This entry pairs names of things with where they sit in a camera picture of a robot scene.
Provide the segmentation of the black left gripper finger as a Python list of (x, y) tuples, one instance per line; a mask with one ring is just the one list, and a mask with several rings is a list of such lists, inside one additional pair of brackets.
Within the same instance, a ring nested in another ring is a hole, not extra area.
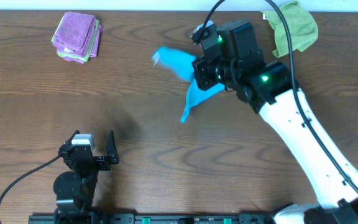
[(80, 133), (79, 130), (76, 130), (76, 131), (71, 135), (71, 137), (70, 137), (67, 141), (65, 141), (64, 144), (71, 144), (73, 138), (74, 138), (77, 134), (79, 134), (79, 133)]
[(118, 164), (119, 163), (119, 155), (117, 153), (115, 140), (114, 140), (114, 131), (110, 130), (108, 141), (106, 143), (106, 152), (107, 157), (110, 160), (111, 164)]

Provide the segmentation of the blue microfiber cloth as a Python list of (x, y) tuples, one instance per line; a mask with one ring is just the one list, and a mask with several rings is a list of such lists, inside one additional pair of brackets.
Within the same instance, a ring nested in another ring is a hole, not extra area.
[(224, 85), (220, 83), (206, 91), (198, 88), (191, 64), (195, 59), (197, 57), (192, 54), (170, 47), (160, 47), (152, 56), (154, 65), (160, 65), (172, 71), (179, 79), (190, 83), (186, 94), (185, 107), (180, 118), (181, 123), (186, 122), (193, 107), (198, 106), (200, 103), (224, 90)]

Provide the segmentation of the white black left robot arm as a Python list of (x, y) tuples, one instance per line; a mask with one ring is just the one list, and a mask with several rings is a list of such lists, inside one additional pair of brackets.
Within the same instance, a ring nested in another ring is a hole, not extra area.
[(93, 206), (100, 171), (109, 171), (119, 163), (114, 131), (109, 132), (106, 155), (94, 156), (91, 134), (75, 131), (59, 148), (58, 155), (70, 169), (53, 183), (57, 196), (55, 223), (108, 223), (109, 216)]

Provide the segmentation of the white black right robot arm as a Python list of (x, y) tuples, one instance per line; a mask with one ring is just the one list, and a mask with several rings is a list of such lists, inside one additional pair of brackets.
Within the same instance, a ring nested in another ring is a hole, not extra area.
[(317, 204), (289, 205), (275, 223), (358, 223), (358, 170), (342, 155), (313, 114), (305, 94), (293, 89), (289, 69), (266, 63), (250, 22), (197, 27), (193, 42), (203, 56), (193, 61), (197, 86), (231, 88), (282, 138), (316, 194)]

